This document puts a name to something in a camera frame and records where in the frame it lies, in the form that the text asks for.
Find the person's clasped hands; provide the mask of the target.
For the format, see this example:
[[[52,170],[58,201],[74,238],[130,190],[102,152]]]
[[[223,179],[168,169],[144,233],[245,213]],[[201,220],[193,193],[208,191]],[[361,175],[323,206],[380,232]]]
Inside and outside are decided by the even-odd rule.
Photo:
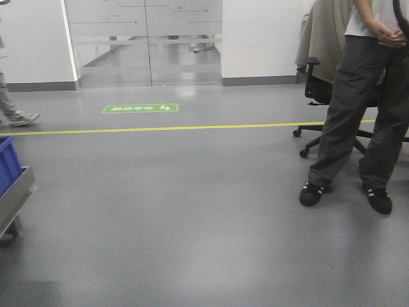
[[[380,45],[393,49],[406,47],[408,43],[406,36],[400,29],[395,32],[379,30],[376,32],[376,37]]]

